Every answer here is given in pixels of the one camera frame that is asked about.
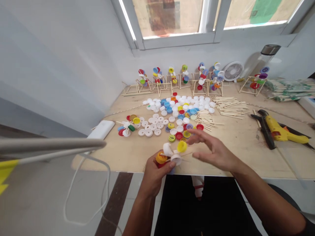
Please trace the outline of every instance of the window frame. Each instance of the window frame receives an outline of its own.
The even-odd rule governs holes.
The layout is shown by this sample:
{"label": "window frame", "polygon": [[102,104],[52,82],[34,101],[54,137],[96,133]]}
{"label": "window frame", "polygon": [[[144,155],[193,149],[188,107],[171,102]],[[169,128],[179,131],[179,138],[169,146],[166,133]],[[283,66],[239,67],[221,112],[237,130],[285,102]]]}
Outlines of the window frame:
{"label": "window frame", "polygon": [[[148,50],[188,45],[219,43],[223,35],[224,37],[234,39],[244,37],[255,38],[255,36],[259,37],[259,35],[279,36],[292,34],[293,31],[298,27],[300,22],[303,20],[304,16],[315,3],[315,0],[301,1],[297,9],[292,14],[292,17],[284,24],[265,26],[253,25],[248,28],[240,27],[236,29],[224,30],[224,25],[227,19],[227,15],[232,0],[221,0],[218,19],[216,22],[215,30],[213,31],[219,0],[204,0],[200,20],[201,26],[198,33],[143,39],[136,11],[133,5],[133,0],[121,1],[126,9],[125,13],[122,9],[122,6],[120,5],[119,0],[112,0],[112,4],[131,50]],[[130,32],[127,20],[125,18],[126,13],[132,26],[135,40],[132,36],[132,33]]]}

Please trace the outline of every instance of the fan grille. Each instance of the fan grille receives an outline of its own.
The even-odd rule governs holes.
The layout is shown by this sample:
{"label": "fan grille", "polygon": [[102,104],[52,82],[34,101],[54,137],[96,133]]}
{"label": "fan grille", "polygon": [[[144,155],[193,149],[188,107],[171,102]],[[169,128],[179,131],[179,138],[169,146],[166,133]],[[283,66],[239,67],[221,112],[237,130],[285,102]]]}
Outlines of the fan grille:
{"label": "fan grille", "polygon": [[232,81],[241,75],[243,65],[240,62],[231,62],[224,68],[224,77],[226,81]]}

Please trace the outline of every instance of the person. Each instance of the person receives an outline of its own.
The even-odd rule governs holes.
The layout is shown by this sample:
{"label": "person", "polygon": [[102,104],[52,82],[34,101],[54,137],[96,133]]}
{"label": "person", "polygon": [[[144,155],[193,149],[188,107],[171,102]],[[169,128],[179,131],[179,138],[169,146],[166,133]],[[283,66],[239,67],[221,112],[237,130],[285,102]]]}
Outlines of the person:
{"label": "person", "polygon": [[[193,157],[229,171],[233,177],[205,177],[202,198],[195,196],[191,176],[167,175],[154,236],[167,235],[261,235],[237,187],[259,216],[268,235],[315,235],[315,225],[274,191],[248,165],[236,157],[219,139],[197,129],[187,143],[205,143],[211,153],[195,152]],[[155,197],[162,178],[176,165],[162,168],[146,163],[144,177],[123,236],[151,235]]]}

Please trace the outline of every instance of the hand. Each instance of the hand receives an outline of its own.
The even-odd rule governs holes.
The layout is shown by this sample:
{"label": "hand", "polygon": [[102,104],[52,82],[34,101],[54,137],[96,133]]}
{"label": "hand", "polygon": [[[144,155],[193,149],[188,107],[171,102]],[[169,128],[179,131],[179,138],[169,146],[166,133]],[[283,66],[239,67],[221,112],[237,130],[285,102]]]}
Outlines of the hand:
{"label": "hand", "polygon": [[160,151],[163,152],[163,150],[159,150],[147,160],[143,180],[138,193],[144,197],[156,197],[161,188],[162,178],[176,166],[175,162],[169,161],[159,169],[155,157]]}
{"label": "hand", "polygon": [[219,139],[198,129],[188,129],[188,132],[195,134],[187,140],[187,144],[205,143],[212,153],[194,152],[193,157],[203,162],[210,163],[215,167],[239,173],[241,168],[246,166],[237,156],[235,156]]}

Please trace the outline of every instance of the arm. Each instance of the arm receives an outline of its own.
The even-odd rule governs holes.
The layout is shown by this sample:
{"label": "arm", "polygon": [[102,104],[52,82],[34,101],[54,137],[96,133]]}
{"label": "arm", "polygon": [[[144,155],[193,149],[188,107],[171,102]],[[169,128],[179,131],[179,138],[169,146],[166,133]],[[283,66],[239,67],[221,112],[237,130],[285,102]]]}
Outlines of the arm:
{"label": "arm", "polygon": [[160,191],[162,178],[176,165],[175,162],[168,162],[158,169],[155,160],[157,154],[158,152],[147,161],[143,180],[122,234],[123,236],[151,235],[155,197]]}
{"label": "arm", "polygon": [[212,153],[195,152],[193,157],[230,171],[264,226],[279,235],[302,232],[306,221],[300,212],[275,192],[254,170],[237,158],[219,139],[196,129],[188,144],[205,143]]}

